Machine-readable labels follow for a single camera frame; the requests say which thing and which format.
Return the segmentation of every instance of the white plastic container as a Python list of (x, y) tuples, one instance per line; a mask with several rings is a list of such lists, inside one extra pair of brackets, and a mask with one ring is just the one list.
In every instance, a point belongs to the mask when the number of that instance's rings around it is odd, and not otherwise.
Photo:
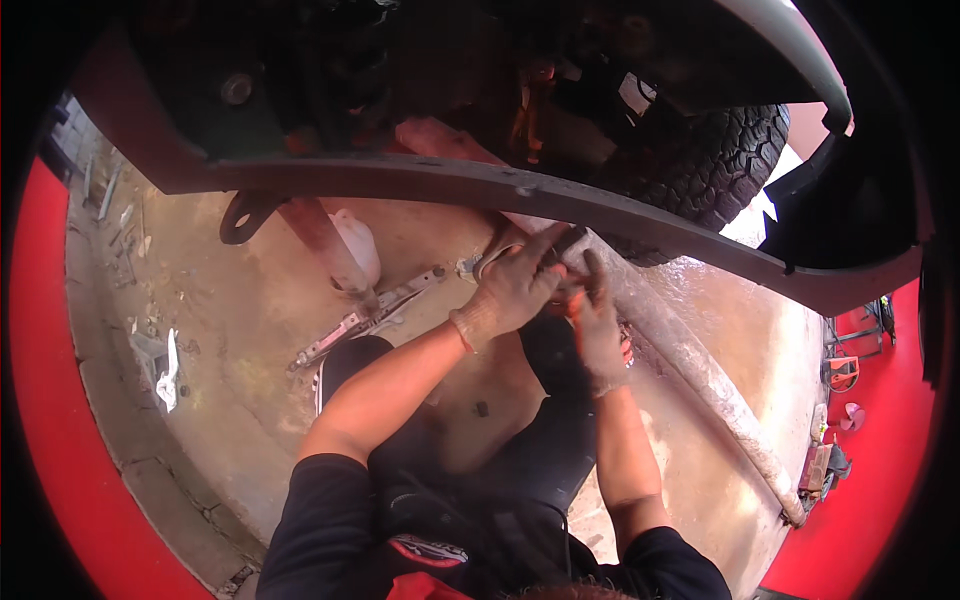
[(353, 216), (348, 208), (341, 208), (337, 214), (329, 217), (330, 221), (333, 221), (333, 226), (340, 232), (340, 237), (344, 238), (353, 258), (363, 269), (370, 286), (373, 287), (380, 280), (380, 257), (376, 253), (370, 228)]

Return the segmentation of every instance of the bolt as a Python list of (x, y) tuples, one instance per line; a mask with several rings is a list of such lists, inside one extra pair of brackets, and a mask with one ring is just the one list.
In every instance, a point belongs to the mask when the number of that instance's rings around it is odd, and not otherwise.
[(220, 99), (232, 107), (239, 107), (250, 100), (253, 93), (253, 78), (246, 73), (231, 75), (220, 87)]

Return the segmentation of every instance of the hair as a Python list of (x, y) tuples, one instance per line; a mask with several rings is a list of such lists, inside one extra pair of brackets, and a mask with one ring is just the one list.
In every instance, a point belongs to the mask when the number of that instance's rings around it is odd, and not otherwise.
[(568, 584), (555, 588), (533, 588), (514, 600), (634, 600), (622, 591), (591, 584)]

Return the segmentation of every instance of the forearm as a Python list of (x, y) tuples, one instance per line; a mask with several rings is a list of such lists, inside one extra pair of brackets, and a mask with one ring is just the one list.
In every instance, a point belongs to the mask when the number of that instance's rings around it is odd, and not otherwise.
[(669, 525), (670, 518), (663, 507), (660, 467), (630, 388), (616, 388), (594, 403), (597, 481), (622, 556), (636, 536)]
[(344, 454), (365, 465), (466, 354), (449, 321), (368, 365), (333, 394), (303, 440), (299, 459)]

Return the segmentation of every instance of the black pants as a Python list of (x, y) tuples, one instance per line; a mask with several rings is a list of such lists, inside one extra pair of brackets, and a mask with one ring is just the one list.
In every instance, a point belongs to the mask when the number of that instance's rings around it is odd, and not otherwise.
[[(478, 470), (447, 474), (440, 467), (421, 406), (413, 417), (370, 455), (373, 486), (389, 489), (401, 473), (431, 488), (477, 490), (522, 496), (569, 508), (596, 463), (596, 426), (589, 378), (577, 355), (573, 329), (566, 320), (540, 313), (519, 331), (530, 367), (548, 397), (534, 420)], [(347, 379), (393, 349), (375, 336), (349, 340), (324, 361), (322, 402)]]

